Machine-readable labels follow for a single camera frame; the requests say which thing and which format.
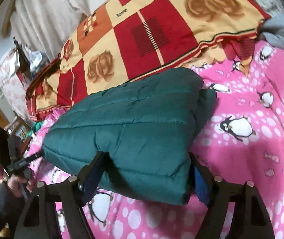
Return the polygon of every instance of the beige curtain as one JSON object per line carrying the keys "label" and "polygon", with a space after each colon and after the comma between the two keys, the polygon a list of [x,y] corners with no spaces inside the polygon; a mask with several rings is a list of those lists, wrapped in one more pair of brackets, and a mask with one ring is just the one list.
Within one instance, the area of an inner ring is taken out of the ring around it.
{"label": "beige curtain", "polygon": [[11,36],[57,57],[78,24],[107,0],[16,0],[10,17]]}

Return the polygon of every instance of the orange square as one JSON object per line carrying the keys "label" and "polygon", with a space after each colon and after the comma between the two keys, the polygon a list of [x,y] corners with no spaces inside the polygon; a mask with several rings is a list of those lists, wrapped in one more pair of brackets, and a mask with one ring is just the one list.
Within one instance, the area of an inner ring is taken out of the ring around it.
{"label": "orange square", "polygon": [[105,4],[98,8],[90,17],[80,23],[77,29],[79,49],[84,56],[106,33],[112,29]]}

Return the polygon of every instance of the dark gray sleeve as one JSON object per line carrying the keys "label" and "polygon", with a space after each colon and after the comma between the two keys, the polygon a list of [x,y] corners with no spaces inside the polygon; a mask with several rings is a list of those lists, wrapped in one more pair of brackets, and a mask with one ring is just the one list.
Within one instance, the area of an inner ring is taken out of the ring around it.
{"label": "dark gray sleeve", "polygon": [[9,224],[10,234],[13,237],[20,214],[24,207],[24,199],[17,198],[9,190],[6,183],[0,185],[0,231],[5,224]]}

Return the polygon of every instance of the folded green jacket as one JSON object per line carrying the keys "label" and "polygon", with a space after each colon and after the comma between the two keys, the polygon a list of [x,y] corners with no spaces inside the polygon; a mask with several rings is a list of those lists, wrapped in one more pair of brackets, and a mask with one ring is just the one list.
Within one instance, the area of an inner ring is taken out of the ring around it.
{"label": "folded green jacket", "polygon": [[174,68],[91,94],[60,117],[43,142],[45,158],[76,175],[109,152],[99,187],[142,200],[186,204],[193,185],[188,146],[210,118],[216,93]]}

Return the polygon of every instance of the bed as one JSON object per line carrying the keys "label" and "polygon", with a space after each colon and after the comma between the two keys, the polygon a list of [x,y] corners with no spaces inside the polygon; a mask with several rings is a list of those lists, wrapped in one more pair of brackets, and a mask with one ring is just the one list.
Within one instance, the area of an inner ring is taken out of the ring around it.
{"label": "bed", "polygon": [[[284,238],[284,50],[267,41],[256,42],[256,29],[269,15],[254,0],[229,0],[231,11],[215,13],[189,6],[194,2],[210,8],[207,4],[215,0],[183,0],[180,4],[176,0],[144,1],[109,0],[98,8],[71,35],[61,56],[30,85],[29,113],[44,123],[26,155],[37,152],[50,127],[87,95],[167,68],[187,67],[199,74],[218,98],[212,118],[189,151],[214,175],[229,182],[252,180],[267,207],[276,239]],[[150,9],[151,4],[159,9]],[[210,29],[198,31],[202,25],[190,26],[191,18],[206,22]],[[167,24],[160,28],[158,23],[165,20]],[[180,27],[179,36],[173,36],[177,24],[185,28]],[[148,43],[140,42],[134,51],[135,44],[124,38],[132,35],[134,40],[141,28],[154,34],[149,36],[152,45],[156,43],[154,49],[148,50]],[[37,181],[47,184],[69,176],[44,159],[34,161],[31,168]],[[233,210],[230,204],[221,238],[227,235]],[[57,213],[63,238],[68,239],[60,203]],[[195,237],[206,207],[195,195],[187,205],[173,206],[98,189],[84,213],[96,238],[189,239]]]}

